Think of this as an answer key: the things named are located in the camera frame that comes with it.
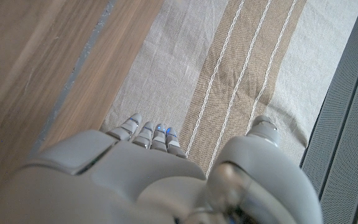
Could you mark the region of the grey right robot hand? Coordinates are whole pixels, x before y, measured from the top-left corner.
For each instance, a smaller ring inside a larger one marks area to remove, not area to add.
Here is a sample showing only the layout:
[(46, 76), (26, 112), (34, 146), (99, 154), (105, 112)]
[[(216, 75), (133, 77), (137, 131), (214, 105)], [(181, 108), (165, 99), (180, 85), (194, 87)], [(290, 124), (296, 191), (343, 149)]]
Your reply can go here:
[(37, 153), (0, 188), (0, 223), (321, 223), (319, 199), (269, 117), (204, 172), (139, 114)]

